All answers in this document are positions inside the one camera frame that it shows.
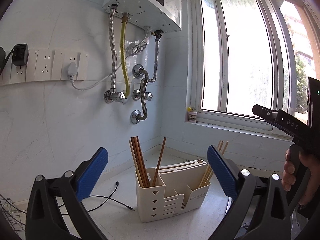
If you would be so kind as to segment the right hand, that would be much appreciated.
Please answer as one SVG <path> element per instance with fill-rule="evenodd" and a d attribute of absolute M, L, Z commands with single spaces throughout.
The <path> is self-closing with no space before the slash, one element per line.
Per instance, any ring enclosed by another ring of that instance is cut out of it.
<path fill-rule="evenodd" d="M 310 178 L 308 185 L 302 195 L 299 204 L 304 206 L 312 201 L 317 189 L 319 188 L 319 160 L 313 155 L 299 154 L 300 162 L 310 170 Z M 292 185 L 295 184 L 296 178 L 293 175 L 295 166 L 291 162 L 291 152 L 288 149 L 285 153 L 285 164 L 283 171 L 283 178 L 281 180 L 282 186 L 285 191 L 290 191 Z"/>

